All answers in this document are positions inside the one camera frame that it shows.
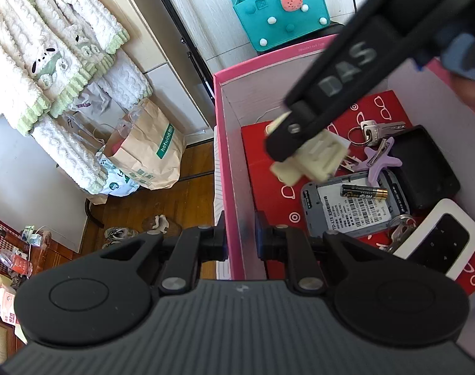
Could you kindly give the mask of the keys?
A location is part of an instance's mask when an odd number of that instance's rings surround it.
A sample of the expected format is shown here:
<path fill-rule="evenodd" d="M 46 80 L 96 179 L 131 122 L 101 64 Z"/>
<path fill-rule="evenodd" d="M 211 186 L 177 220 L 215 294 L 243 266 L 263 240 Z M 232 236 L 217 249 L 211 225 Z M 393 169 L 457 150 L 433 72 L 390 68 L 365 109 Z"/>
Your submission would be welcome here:
<path fill-rule="evenodd" d="M 372 147 L 381 139 L 393 136 L 398 132 L 404 131 L 407 126 L 404 122 L 392 122 L 378 124 L 374 120 L 362 121 L 359 126 L 353 127 L 348 131 L 347 139 L 357 147 Z M 360 131 L 362 141 L 355 141 L 351 136 L 355 131 Z"/>

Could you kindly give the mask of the pink storage box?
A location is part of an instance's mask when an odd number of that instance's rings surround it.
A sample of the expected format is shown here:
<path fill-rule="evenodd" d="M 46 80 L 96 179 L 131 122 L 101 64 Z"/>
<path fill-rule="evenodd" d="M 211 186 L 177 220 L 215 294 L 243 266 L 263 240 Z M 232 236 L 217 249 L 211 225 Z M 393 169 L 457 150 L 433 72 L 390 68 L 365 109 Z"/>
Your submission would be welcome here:
<path fill-rule="evenodd" d="M 264 268 L 257 255 L 254 216 L 258 211 L 248 173 L 242 127 L 270 124 L 283 113 L 282 100 L 298 78 L 331 43 L 321 37 L 254 57 L 221 70 L 216 87 L 216 215 L 226 220 L 229 267 L 233 279 L 283 278 L 284 268 Z M 438 60 L 425 68 L 403 63 L 371 95 L 393 91 L 411 125 L 422 125 L 460 181 L 456 203 L 475 221 L 475 114 L 455 95 L 449 72 Z M 364 159 L 352 143 L 349 152 Z M 388 245 L 388 228 L 357 238 L 368 245 Z"/>

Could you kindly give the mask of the cream plastic hair claw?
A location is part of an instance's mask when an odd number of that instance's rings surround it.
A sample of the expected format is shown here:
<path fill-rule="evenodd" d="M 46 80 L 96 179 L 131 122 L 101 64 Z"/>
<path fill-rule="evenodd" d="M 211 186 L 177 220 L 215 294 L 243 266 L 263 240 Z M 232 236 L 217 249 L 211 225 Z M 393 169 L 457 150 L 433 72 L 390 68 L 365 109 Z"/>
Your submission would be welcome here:
<path fill-rule="evenodd" d="M 304 177 L 317 183 L 333 177 L 347 155 L 328 131 L 322 130 L 284 162 L 274 162 L 271 173 L 287 186 L 295 186 Z"/>

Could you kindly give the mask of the white black remote device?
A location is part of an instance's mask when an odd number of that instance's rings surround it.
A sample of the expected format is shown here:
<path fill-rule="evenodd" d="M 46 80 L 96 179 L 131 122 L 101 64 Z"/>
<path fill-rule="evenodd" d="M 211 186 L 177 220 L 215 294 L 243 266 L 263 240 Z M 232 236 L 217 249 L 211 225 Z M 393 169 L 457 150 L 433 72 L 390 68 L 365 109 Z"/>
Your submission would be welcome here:
<path fill-rule="evenodd" d="M 475 252 L 475 221 L 444 198 L 393 253 L 456 280 Z"/>

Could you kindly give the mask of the brown fuzzy slipper pair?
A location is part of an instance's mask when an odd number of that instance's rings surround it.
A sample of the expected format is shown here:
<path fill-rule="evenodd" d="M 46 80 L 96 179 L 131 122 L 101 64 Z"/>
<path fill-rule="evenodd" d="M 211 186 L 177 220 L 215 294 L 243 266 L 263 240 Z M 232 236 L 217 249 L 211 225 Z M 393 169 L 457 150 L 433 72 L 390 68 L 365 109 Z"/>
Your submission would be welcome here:
<path fill-rule="evenodd" d="M 142 221 L 142 231 L 150 234 L 163 234 L 165 238 L 178 237 L 183 231 L 182 226 L 164 214 L 145 218 Z"/>

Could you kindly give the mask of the grey pocket wifi device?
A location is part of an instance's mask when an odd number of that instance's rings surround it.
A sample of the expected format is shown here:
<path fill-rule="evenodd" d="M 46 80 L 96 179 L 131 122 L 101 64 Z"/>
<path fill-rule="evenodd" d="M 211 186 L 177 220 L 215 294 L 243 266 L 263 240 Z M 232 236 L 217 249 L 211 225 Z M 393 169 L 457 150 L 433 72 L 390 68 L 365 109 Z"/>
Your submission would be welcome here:
<path fill-rule="evenodd" d="M 351 173 L 328 179 L 322 184 L 310 182 L 301 190 L 301 202 L 309 235 L 321 237 L 338 231 L 353 238 L 377 234 L 390 227 L 390 222 L 410 208 L 398 179 L 383 170 L 377 185 L 388 190 L 385 200 L 348 198 L 341 195 L 343 185 L 369 185 L 368 173 Z"/>

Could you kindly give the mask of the grey sneaker pair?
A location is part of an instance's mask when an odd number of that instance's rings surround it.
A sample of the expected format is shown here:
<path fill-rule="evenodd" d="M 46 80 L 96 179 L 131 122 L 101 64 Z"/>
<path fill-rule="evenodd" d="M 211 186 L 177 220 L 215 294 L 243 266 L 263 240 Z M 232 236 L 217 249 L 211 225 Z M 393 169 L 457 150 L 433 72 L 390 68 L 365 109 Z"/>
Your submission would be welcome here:
<path fill-rule="evenodd" d="M 105 242 L 102 246 L 103 249 L 120 244 L 124 240 L 129 240 L 138 235 L 138 232 L 133 228 L 125 227 L 111 227 L 107 228 L 104 232 Z"/>

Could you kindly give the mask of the red patterned liner sheet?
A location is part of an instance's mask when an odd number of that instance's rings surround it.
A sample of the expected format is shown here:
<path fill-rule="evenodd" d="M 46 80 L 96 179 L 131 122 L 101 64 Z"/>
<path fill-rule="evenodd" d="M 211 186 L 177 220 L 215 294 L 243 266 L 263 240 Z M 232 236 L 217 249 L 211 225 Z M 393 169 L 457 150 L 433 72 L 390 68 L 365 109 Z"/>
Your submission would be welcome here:
<path fill-rule="evenodd" d="M 348 131 L 364 119 L 377 122 L 403 121 L 408 127 L 411 122 L 393 91 L 369 95 L 359 100 L 329 130 L 346 137 Z M 301 189 L 309 182 L 301 179 L 295 186 L 280 182 L 270 171 L 272 160 L 264 147 L 267 123 L 242 127 L 242 141 L 248 164 L 248 173 L 254 196 L 254 205 L 263 211 L 270 224 L 286 223 L 295 228 L 307 229 L 301 204 Z M 475 292 L 475 252 L 456 279 L 470 295 Z"/>

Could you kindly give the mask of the black gold AA battery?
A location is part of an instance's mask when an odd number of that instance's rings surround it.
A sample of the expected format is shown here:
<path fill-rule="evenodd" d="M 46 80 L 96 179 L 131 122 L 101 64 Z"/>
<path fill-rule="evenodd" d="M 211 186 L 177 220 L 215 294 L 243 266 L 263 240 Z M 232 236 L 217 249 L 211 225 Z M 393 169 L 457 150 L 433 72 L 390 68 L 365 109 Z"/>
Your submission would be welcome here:
<path fill-rule="evenodd" d="M 388 190 L 364 185 L 341 185 L 340 196 L 374 200 L 388 199 Z"/>

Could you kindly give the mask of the white charger cube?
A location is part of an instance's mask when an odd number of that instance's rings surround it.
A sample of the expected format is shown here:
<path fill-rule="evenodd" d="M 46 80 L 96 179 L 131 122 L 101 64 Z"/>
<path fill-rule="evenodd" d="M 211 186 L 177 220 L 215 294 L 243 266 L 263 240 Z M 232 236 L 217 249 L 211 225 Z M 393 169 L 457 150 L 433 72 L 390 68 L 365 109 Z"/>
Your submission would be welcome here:
<path fill-rule="evenodd" d="M 328 131 L 328 133 L 330 137 L 333 138 L 333 140 L 339 144 L 339 147 L 342 147 L 342 149 L 344 150 L 344 156 L 348 155 L 351 142 L 348 139 L 339 136 L 338 134 L 335 134 L 333 132 Z"/>

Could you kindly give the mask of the teal felt handbag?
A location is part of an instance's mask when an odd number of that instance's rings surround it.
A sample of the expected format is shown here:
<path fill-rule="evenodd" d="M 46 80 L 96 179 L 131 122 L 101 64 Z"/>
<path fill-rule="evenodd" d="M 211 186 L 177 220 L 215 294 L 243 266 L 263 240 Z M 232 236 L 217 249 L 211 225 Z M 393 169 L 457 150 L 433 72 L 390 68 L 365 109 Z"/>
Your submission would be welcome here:
<path fill-rule="evenodd" d="M 265 53 L 330 25 L 325 0 L 231 0 L 250 44 Z"/>

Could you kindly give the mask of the silver key bunch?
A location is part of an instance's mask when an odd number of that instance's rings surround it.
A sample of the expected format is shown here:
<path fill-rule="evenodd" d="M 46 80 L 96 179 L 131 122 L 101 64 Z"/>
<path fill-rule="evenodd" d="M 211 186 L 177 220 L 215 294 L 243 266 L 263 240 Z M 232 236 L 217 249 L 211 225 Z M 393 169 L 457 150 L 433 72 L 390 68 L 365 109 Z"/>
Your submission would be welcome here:
<path fill-rule="evenodd" d="M 416 220 L 410 214 L 400 214 L 388 223 L 389 245 L 377 244 L 377 248 L 393 254 L 416 230 Z"/>

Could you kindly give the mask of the white starbucks plastic bag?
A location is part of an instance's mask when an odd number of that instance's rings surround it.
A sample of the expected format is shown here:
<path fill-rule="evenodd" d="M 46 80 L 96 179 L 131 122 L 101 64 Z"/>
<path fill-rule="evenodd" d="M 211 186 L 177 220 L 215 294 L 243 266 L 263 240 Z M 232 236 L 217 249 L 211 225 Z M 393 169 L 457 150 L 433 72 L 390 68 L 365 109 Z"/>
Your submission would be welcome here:
<path fill-rule="evenodd" d="M 95 156 L 107 174 L 100 194 L 113 197 L 127 197 L 137 191 L 140 187 L 139 183 L 113 165 L 113 162 L 104 155 L 104 149 L 105 146 L 102 146 Z"/>

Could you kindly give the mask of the purple starfish hair clip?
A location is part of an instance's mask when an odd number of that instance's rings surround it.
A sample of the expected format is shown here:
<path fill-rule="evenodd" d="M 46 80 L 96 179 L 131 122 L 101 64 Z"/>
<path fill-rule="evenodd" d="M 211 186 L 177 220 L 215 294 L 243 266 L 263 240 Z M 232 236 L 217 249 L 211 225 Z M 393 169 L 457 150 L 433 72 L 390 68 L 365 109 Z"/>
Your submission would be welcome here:
<path fill-rule="evenodd" d="M 367 171 L 367 181 L 370 186 L 378 186 L 378 177 L 384 168 L 400 168 L 403 166 L 403 162 L 397 157 L 389 155 L 393 148 L 394 138 L 384 138 L 377 150 L 371 149 L 371 147 L 365 148 L 367 159 L 357 163 L 353 170 L 354 172 Z"/>

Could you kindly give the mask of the brown paper bag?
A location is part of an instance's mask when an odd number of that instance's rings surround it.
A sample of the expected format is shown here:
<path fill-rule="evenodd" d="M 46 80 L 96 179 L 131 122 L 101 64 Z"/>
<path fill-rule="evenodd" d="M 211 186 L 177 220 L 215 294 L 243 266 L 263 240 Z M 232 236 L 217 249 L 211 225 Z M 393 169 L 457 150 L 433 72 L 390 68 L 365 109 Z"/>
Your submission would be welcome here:
<path fill-rule="evenodd" d="M 148 98 L 120 119 L 104 155 L 122 173 L 151 191 L 171 188 L 180 178 L 185 136 Z"/>

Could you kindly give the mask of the black square case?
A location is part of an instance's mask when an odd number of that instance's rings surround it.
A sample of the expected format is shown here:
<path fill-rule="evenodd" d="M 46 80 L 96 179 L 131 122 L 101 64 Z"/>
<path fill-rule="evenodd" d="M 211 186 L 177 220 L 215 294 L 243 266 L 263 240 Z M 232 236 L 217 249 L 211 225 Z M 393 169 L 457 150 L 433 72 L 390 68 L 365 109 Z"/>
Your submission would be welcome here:
<path fill-rule="evenodd" d="M 460 181 L 438 145 L 422 125 L 393 136 L 391 157 L 402 162 L 392 167 L 411 214 L 425 217 L 439 201 L 453 199 Z"/>

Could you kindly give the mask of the white green knit cardigan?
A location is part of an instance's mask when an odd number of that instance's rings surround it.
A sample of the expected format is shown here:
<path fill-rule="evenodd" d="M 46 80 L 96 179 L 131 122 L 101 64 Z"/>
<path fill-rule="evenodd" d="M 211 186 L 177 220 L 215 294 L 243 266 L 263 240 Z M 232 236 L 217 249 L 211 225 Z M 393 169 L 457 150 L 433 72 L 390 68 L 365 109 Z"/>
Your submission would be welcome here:
<path fill-rule="evenodd" d="M 99 0 L 0 0 L 0 117 L 92 195 L 107 171 L 60 119 L 84 103 L 128 111 L 152 95 L 124 52 L 129 39 Z"/>

